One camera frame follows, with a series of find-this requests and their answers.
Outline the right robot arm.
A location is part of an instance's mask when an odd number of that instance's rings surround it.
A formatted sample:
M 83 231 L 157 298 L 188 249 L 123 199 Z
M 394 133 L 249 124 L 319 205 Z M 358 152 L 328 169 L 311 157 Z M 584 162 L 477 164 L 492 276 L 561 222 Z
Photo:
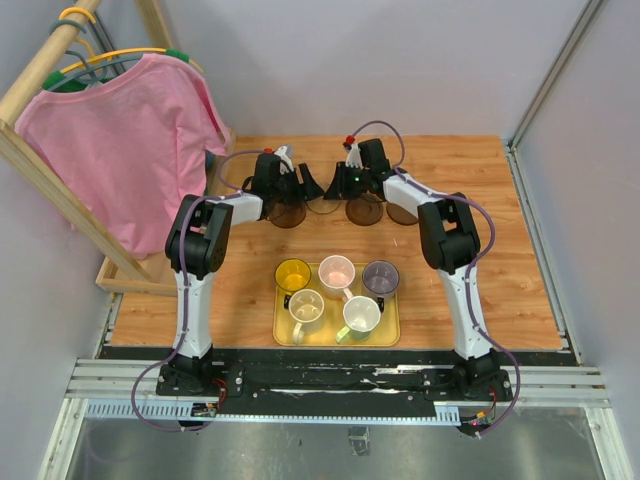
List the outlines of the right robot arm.
M 484 317 L 474 310 L 480 306 L 474 261 L 481 242 L 469 202 L 462 194 L 439 192 L 392 167 L 379 139 L 358 142 L 348 136 L 343 146 L 346 160 L 336 164 L 324 198 L 351 200 L 370 193 L 415 216 L 423 257 L 445 289 L 456 354 L 466 361 L 487 355 L 492 346 L 485 338 Z

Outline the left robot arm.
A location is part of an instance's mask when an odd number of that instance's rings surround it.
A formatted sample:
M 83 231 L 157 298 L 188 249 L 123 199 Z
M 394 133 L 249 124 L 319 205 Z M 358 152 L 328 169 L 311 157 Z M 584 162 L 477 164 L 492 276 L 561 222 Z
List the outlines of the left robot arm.
M 292 147 L 257 150 L 254 174 L 229 195 L 185 196 L 165 244 L 178 287 L 172 359 L 201 360 L 212 349 L 209 316 L 213 283 L 232 227 L 265 220 L 277 205 L 297 206 L 324 195 Z

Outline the light woven rattan coaster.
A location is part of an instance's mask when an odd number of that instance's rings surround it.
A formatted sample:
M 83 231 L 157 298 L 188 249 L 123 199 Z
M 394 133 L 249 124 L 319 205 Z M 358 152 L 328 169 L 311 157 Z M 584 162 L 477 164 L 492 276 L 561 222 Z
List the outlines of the light woven rattan coaster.
M 341 205 L 341 200 L 326 200 L 322 197 L 306 202 L 307 208 L 318 215 L 327 215 L 336 211 Z

